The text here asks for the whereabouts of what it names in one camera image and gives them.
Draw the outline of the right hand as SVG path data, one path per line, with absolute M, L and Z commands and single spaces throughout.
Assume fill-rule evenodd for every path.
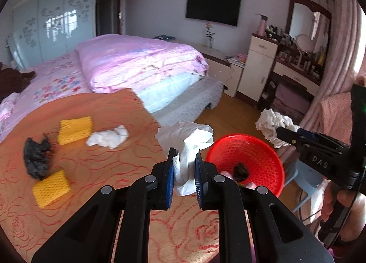
M 323 207 L 321 209 L 322 221 L 326 222 L 333 212 L 333 200 L 335 196 L 332 190 L 332 182 L 327 185 L 324 192 Z M 344 207 L 350 208 L 350 214 L 340 232 L 341 239 L 348 243 L 356 240 L 365 226 L 365 196 L 358 193 L 352 206 L 355 192 L 341 190 L 337 193 L 337 201 Z

